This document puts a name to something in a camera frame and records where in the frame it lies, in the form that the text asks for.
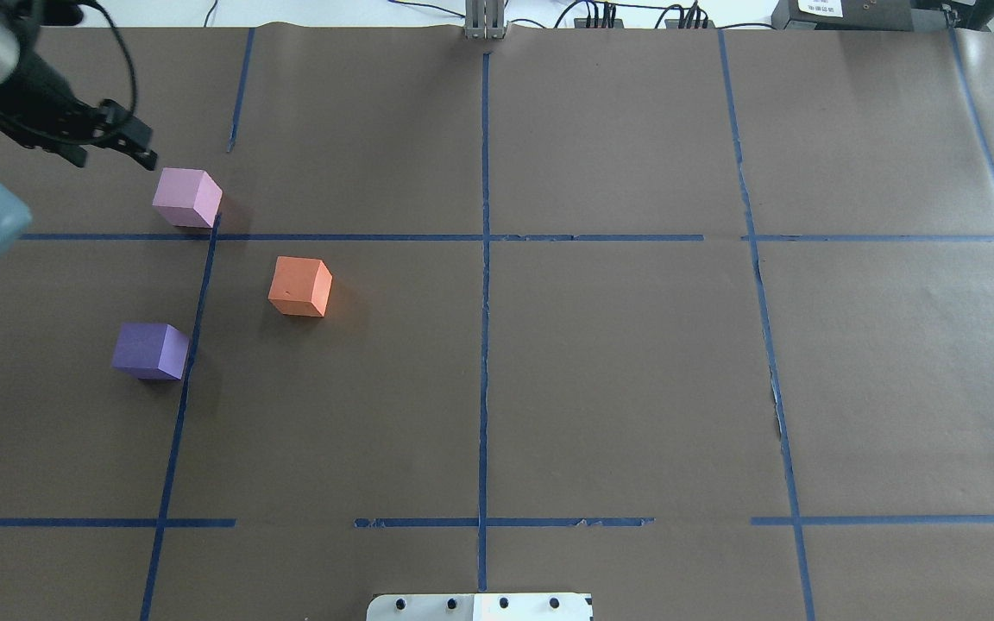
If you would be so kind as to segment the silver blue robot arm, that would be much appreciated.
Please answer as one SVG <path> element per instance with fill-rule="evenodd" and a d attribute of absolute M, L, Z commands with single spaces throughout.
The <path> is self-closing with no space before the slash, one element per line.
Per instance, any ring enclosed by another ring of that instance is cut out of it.
<path fill-rule="evenodd" d="M 128 106 L 111 99 L 95 105 L 82 101 L 36 50 L 44 28 L 75 27 L 86 10 L 103 17 L 125 60 Z M 138 101 L 126 40 L 98 1 L 0 1 L 0 133 L 17 146 L 55 154 L 79 168 L 91 147 L 109 149 L 151 172 L 158 156 L 150 146 L 153 130 L 135 114 Z M 0 256 L 31 223 L 31 209 L 0 182 Z"/>

